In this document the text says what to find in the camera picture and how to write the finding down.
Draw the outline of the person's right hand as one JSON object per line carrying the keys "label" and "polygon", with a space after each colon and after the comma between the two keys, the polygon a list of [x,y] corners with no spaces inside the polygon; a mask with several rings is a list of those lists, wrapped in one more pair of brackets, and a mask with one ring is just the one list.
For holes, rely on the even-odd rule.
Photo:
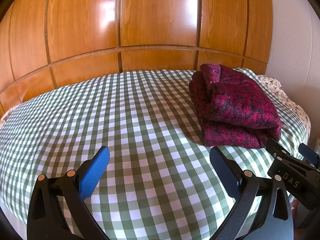
{"label": "person's right hand", "polygon": [[291,211],[292,211],[292,215],[294,216],[297,209],[298,209],[298,205],[299,205],[299,201],[297,199],[294,199],[291,203]]}

